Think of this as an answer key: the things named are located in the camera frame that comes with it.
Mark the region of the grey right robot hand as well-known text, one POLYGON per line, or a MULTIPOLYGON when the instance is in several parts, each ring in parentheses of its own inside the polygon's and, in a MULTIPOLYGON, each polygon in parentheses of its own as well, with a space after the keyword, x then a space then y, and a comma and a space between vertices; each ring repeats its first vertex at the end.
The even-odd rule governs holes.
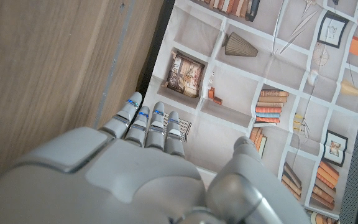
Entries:
POLYGON ((135 92, 102 128, 76 128, 0 177, 0 223, 307 223, 245 136, 205 185, 187 161, 178 114, 135 92))

